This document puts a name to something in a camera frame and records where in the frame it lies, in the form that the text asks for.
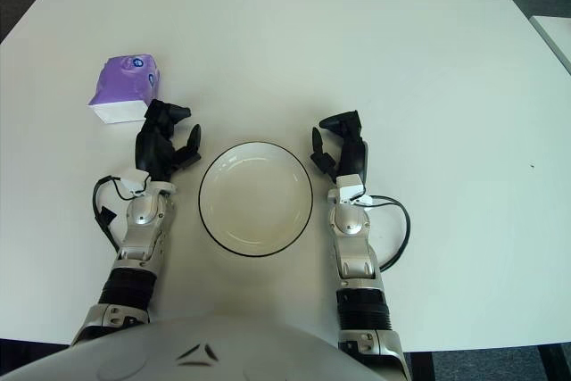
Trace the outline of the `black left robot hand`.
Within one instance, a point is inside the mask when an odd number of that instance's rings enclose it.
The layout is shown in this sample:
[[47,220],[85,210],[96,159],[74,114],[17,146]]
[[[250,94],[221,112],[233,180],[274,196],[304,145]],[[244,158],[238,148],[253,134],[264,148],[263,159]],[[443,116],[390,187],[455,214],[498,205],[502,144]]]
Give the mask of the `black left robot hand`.
[[196,124],[186,145],[176,149],[171,141],[175,126],[190,118],[191,109],[152,100],[145,113],[145,122],[137,134],[135,164],[146,171],[152,181],[170,182],[172,175],[201,159],[199,148],[202,130]]

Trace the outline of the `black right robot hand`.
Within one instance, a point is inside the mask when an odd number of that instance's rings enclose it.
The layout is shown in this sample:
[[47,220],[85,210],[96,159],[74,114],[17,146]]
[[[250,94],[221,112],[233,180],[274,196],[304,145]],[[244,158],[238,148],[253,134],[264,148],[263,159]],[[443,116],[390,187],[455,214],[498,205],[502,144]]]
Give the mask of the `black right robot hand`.
[[[340,137],[342,142],[339,161],[323,150],[320,129]],[[311,131],[313,153],[310,158],[317,168],[327,174],[335,183],[341,176],[356,174],[362,184],[366,183],[368,168],[368,147],[360,135],[361,123],[357,111],[343,112],[323,119],[319,127]]]

